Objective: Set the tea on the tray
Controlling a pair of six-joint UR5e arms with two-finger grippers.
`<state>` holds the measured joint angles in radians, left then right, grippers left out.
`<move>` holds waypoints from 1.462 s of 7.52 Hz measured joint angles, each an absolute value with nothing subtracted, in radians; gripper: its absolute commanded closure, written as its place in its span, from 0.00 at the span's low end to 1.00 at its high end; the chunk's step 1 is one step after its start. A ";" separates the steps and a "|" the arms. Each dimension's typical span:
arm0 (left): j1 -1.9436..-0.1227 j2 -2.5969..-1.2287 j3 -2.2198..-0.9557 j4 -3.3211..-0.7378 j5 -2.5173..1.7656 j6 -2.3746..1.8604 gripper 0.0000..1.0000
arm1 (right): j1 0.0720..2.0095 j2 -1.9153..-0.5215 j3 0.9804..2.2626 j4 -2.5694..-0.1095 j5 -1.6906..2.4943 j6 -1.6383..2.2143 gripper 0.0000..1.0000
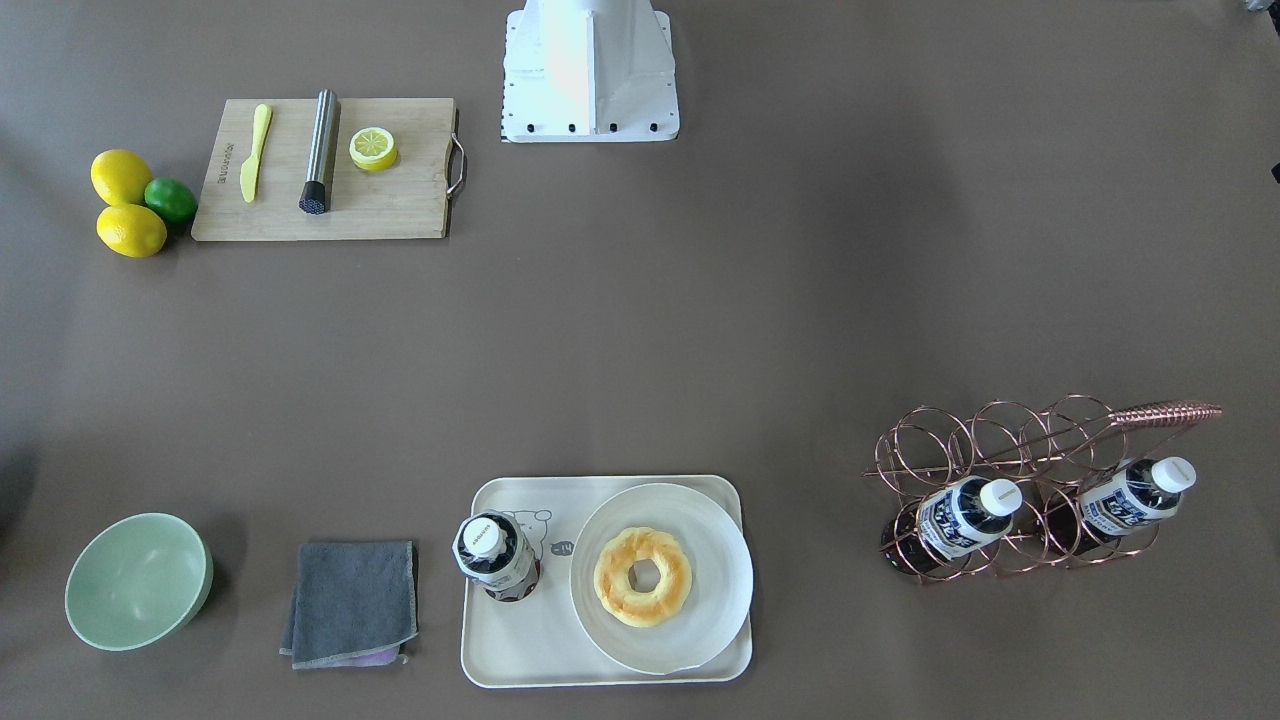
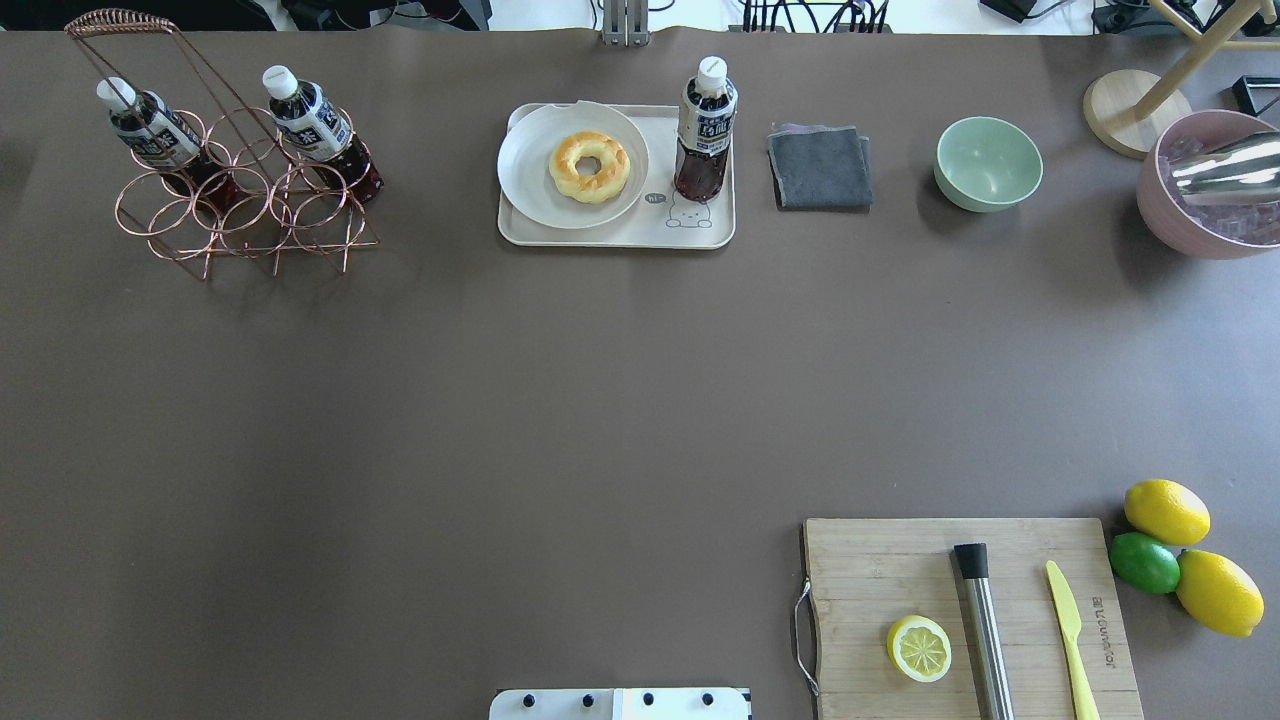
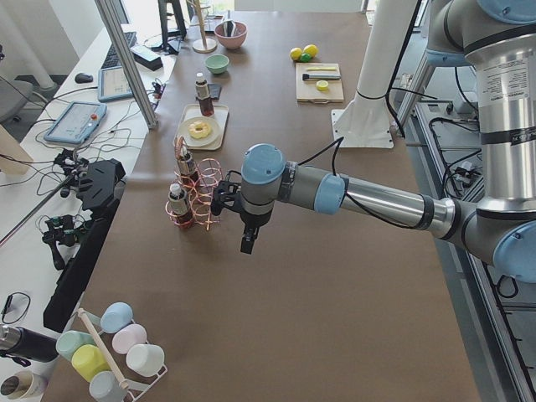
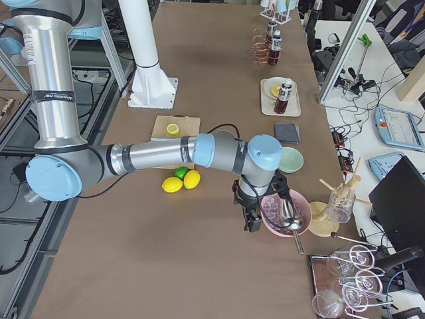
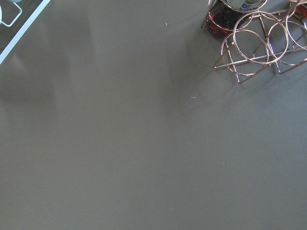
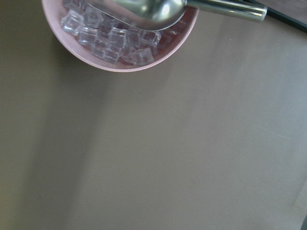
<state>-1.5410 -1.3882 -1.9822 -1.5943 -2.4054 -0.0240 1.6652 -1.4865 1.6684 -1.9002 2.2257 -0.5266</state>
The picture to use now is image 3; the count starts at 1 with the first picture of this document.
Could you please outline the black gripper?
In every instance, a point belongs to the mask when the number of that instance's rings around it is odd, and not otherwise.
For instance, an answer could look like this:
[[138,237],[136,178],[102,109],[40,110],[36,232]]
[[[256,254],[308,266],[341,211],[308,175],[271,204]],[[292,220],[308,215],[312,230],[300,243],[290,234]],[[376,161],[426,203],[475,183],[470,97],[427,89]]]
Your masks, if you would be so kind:
[[251,255],[259,234],[259,229],[269,222],[271,212],[256,215],[245,210],[241,202],[241,184],[230,180],[233,173],[240,175],[238,171],[229,170],[225,177],[217,184],[213,191],[210,211],[213,216],[219,216],[223,209],[228,209],[240,215],[242,222],[245,224],[240,243],[240,251]]

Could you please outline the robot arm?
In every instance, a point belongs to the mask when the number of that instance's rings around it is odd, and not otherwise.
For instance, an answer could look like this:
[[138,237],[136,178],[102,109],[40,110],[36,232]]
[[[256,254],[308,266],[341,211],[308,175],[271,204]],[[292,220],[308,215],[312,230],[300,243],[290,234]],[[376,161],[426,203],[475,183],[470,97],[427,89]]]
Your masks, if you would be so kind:
[[403,229],[426,230],[505,276],[535,280],[535,4],[434,1],[427,61],[470,65],[477,77],[484,195],[475,203],[435,199],[289,162],[271,144],[250,147],[237,183],[222,180],[211,211],[239,214],[241,250],[250,253],[276,202],[321,214],[369,214]]

